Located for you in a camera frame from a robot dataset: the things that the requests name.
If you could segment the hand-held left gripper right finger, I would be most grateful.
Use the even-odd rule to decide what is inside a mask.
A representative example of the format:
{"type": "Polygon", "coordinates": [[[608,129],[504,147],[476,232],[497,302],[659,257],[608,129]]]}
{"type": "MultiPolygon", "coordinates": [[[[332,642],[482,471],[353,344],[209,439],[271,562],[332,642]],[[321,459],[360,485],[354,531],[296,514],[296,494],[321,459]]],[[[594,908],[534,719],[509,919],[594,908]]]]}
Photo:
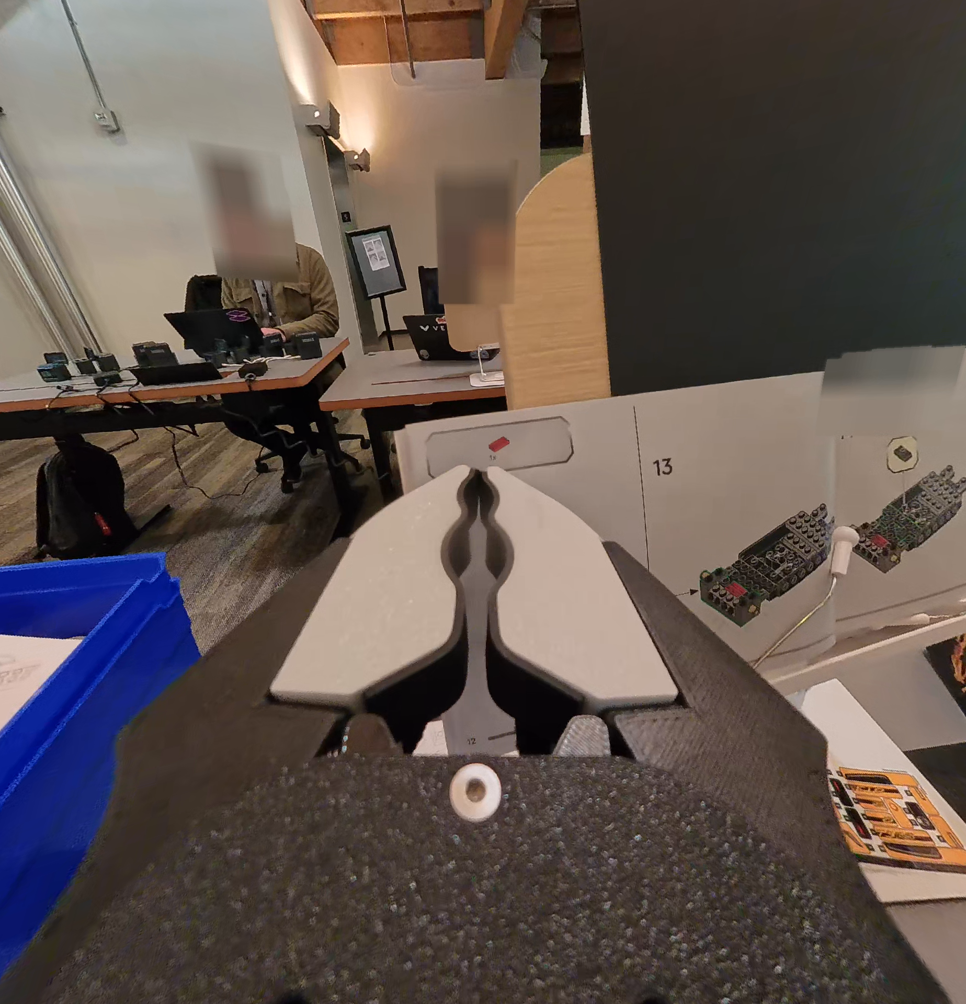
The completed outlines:
{"type": "Polygon", "coordinates": [[[487,470],[487,685],[521,755],[571,719],[672,708],[679,688],[602,538],[511,473],[487,470]]]}

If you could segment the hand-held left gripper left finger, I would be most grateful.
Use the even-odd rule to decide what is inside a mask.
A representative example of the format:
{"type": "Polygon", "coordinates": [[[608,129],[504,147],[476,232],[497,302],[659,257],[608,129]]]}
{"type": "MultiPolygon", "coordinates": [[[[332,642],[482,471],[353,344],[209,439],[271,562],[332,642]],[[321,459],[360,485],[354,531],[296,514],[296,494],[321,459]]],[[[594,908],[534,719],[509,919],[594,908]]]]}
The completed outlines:
{"type": "Polygon", "coordinates": [[[380,717],[407,753],[463,695],[476,471],[460,465],[345,541],[269,688],[272,700],[380,717]]]}

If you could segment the brick building instruction booklet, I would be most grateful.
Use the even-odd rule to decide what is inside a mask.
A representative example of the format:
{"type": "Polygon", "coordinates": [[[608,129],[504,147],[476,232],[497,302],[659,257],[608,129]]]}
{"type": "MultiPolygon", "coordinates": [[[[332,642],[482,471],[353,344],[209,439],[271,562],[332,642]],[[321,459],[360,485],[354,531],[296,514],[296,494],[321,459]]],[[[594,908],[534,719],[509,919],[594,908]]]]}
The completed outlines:
{"type": "Polygon", "coordinates": [[[966,634],[966,391],[820,371],[396,434],[406,492],[498,467],[627,549],[768,678],[966,634]]]}

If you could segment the wood-edged office desk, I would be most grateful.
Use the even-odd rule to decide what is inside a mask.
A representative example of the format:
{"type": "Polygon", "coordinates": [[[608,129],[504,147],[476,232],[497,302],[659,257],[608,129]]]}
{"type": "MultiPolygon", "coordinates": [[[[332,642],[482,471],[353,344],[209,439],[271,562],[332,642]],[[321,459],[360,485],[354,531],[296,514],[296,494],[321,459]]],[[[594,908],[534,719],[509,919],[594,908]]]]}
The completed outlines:
{"type": "Polygon", "coordinates": [[[476,387],[476,361],[423,361],[413,349],[371,353],[349,363],[320,397],[325,412],[361,413],[384,502],[395,496],[388,433],[422,421],[507,409],[501,386],[476,387]]]}
{"type": "Polygon", "coordinates": [[[92,378],[40,383],[26,373],[0,383],[0,442],[37,438],[62,440],[94,433],[139,432],[221,423],[228,403],[242,397],[249,417],[261,407],[293,406],[314,423],[308,436],[314,451],[326,458],[339,509],[333,536],[351,533],[360,503],[346,469],[334,421],[319,405],[329,386],[327,371],[345,362],[349,340],[322,341],[319,358],[273,358],[264,374],[247,378],[236,367],[214,372],[209,381],[145,384],[125,370],[119,383],[97,386],[92,378]]]}

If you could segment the black office chair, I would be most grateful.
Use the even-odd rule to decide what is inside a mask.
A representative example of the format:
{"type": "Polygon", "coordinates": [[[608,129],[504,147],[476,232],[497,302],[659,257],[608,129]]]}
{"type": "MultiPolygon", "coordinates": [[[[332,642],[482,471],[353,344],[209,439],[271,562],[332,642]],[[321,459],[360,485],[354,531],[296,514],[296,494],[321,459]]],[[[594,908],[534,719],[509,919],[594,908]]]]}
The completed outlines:
{"type": "Polygon", "coordinates": [[[252,420],[238,421],[238,434],[258,444],[261,454],[255,461],[258,473],[267,471],[263,457],[281,459],[281,490],[285,494],[294,491],[304,478],[302,464],[309,455],[322,453],[327,466],[333,463],[329,457],[328,433],[336,433],[339,446],[344,441],[357,441],[363,449],[370,447],[367,437],[356,433],[337,433],[339,420],[331,412],[314,412],[304,408],[274,406],[270,413],[252,420]]]}

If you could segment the black backpack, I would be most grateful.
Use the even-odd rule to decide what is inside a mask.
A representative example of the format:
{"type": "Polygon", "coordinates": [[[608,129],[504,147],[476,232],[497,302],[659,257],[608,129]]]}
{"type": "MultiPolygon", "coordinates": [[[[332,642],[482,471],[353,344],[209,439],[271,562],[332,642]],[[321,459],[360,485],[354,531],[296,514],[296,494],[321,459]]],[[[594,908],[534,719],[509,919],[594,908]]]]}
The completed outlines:
{"type": "Polygon", "coordinates": [[[37,559],[119,554],[139,529],[126,510],[118,461],[81,436],[54,442],[57,452],[37,474],[37,559]]]}

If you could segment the black laptop pink logo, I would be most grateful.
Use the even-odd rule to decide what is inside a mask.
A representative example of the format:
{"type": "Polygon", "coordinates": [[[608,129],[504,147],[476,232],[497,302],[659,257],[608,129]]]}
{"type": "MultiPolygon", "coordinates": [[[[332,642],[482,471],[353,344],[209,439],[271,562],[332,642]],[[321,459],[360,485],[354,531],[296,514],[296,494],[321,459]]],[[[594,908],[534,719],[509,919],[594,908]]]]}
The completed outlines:
{"type": "Polygon", "coordinates": [[[227,350],[257,353],[263,333],[249,310],[214,308],[165,312],[164,319],[183,340],[187,349],[199,356],[217,351],[219,343],[227,350]]]}

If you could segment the framed sign on stand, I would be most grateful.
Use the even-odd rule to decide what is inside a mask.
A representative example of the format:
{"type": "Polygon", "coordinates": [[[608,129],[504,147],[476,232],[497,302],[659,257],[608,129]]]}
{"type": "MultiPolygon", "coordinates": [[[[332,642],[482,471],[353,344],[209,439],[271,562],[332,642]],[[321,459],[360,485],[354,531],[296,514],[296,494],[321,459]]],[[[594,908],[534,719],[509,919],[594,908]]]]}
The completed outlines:
{"type": "Polygon", "coordinates": [[[345,231],[344,239],[356,267],[363,295],[379,302],[384,336],[394,350],[387,297],[406,291],[406,282],[392,228],[389,224],[364,230],[345,231]]]}

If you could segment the orange sticker sheet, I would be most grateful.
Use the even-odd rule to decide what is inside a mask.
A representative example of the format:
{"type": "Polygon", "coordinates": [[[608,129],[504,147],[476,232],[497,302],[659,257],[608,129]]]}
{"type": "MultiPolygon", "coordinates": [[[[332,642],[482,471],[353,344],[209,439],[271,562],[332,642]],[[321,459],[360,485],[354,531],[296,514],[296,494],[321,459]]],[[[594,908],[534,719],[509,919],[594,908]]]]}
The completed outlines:
{"type": "Polygon", "coordinates": [[[841,682],[788,700],[826,739],[830,802],[887,906],[966,899],[966,822],[841,682]]]}

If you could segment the printed white paper bag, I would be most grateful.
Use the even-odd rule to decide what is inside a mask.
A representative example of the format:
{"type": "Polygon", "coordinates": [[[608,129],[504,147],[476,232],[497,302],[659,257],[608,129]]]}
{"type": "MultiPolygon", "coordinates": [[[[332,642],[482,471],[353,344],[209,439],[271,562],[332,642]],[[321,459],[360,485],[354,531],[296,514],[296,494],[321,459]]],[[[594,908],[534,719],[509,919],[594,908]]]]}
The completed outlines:
{"type": "Polygon", "coordinates": [[[83,641],[0,634],[0,734],[83,641]]]}

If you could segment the blue plastic bin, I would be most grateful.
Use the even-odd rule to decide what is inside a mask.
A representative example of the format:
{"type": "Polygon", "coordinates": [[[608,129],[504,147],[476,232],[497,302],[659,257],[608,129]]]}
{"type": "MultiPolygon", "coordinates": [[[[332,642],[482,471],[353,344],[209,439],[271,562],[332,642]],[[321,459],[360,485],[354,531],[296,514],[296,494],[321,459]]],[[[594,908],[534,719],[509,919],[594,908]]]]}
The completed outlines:
{"type": "Polygon", "coordinates": [[[99,830],[123,728],[200,658],[163,553],[0,568],[0,634],[84,641],[0,734],[0,979],[99,830]]]}

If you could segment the dark backdrop board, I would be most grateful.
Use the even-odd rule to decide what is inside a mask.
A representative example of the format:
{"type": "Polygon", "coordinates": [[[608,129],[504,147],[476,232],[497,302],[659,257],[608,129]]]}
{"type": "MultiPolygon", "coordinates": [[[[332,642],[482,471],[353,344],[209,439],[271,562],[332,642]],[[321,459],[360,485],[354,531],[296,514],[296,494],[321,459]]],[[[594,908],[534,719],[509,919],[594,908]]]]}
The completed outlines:
{"type": "Polygon", "coordinates": [[[578,11],[614,395],[966,346],[966,1],[578,11]]]}

